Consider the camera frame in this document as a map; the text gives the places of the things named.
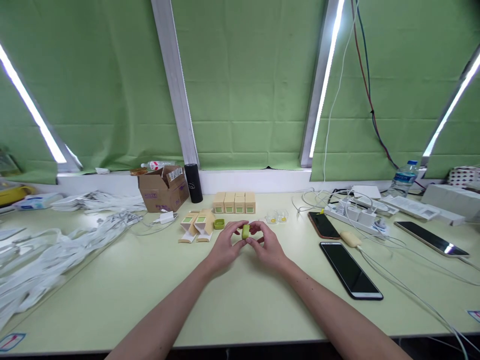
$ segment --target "smartphone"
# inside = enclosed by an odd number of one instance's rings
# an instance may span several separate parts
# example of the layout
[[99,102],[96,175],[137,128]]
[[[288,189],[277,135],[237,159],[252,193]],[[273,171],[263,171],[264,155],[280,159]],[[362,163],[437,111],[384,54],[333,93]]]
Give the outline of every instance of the smartphone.
[[384,298],[341,242],[321,242],[320,248],[350,297],[356,300]]
[[316,233],[322,239],[340,240],[340,234],[323,213],[309,212],[308,217],[316,230]]
[[436,252],[442,254],[443,256],[449,258],[460,258],[460,257],[469,257],[470,254],[461,248],[449,243],[448,241],[443,240],[440,236],[435,235],[434,233],[424,229],[420,225],[417,225],[411,221],[395,221],[394,223],[400,229],[405,230],[407,233],[413,237],[420,240],[422,243],[428,245]]

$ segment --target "open box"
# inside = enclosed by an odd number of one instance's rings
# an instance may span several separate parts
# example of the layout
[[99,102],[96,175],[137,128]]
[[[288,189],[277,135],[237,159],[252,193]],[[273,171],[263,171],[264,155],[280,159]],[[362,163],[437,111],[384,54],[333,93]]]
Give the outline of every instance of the open box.
[[138,189],[149,213],[177,211],[190,196],[181,166],[167,165],[137,178]]

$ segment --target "black thermos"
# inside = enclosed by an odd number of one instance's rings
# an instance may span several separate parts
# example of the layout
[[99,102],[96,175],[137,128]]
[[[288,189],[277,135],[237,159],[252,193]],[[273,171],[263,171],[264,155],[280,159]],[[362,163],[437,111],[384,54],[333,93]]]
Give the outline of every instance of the black thermos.
[[204,197],[202,196],[202,186],[200,185],[199,167],[197,164],[186,164],[185,175],[188,190],[190,190],[191,202],[194,204],[201,203]]

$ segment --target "table surface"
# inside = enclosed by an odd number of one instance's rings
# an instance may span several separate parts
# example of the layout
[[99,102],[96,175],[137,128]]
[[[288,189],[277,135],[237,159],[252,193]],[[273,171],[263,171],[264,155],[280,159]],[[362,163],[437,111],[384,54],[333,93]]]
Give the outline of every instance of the table surface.
[[[270,225],[285,254],[313,279],[355,307],[387,335],[423,336],[448,334],[449,330],[433,313],[411,295],[392,285],[362,258],[359,251],[347,248],[362,269],[382,292],[382,301],[353,300],[349,297],[321,249],[307,217],[297,214],[291,198],[302,205],[299,193],[256,195],[256,214],[225,214],[227,221],[258,220],[267,211],[287,209],[287,223]],[[202,203],[188,200],[179,209],[182,219],[188,211],[210,207],[213,195]],[[82,226],[96,224],[107,214],[85,215],[39,210],[0,217],[2,229],[21,225],[24,236],[47,228],[60,228],[64,234]],[[147,222],[157,213],[145,216]],[[472,281],[480,274],[471,266],[447,258],[414,237],[393,226],[393,221],[413,221],[471,254],[480,265],[480,225],[448,226],[438,221],[422,222],[399,213],[387,223],[391,236],[402,239],[409,249]],[[350,225],[330,217],[335,228],[356,232]],[[142,224],[137,232],[150,231]],[[104,251],[90,255],[67,275],[67,282],[50,292],[40,304],[15,315],[0,334],[26,333],[25,339],[10,354],[78,353],[109,351],[135,324],[171,292],[205,258],[219,231],[210,242],[178,243],[184,231],[174,223],[148,236],[127,232]],[[463,333],[480,332],[480,323],[467,314],[479,310],[480,287],[466,284],[406,249],[388,249],[365,239],[362,248],[376,261],[406,283],[422,299],[435,307]],[[245,246],[228,271],[215,277],[204,289],[176,342],[176,348],[226,346],[233,344],[291,343],[325,340],[300,298],[273,272],[257,260]]]

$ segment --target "window blind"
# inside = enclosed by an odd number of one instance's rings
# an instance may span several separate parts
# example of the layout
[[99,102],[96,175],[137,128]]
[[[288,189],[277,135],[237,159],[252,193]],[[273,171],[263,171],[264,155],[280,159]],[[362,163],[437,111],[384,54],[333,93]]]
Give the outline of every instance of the window blind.
[[[420,160],[438,117],[472,54],[478,23],[475,1],[360,2],[379,133],[398,166]],[[322,181],[328,118],[339,86],[352,26],[343,8],[312,161],[312,181]],[[360,24],[357,36],[367,76]],[[354,35],[345,55],[341,88],[331,113],[326,178],[389,180],[395,169],[376,137]]]
[[454,167],[480,164],[479,98],[480,79],[477,75],[466,88],[438,136],[428,160],[427,178],[444,179]]
[[172,6],[201,168],[300,168],[324,0]]
[[149,0],[3,1],[0,35],[87,172],[182,161]]
[[0,70],[0,109],[0,149],[10,154],[23,172],[7,180],[55,184],[57,163],[3,68]]

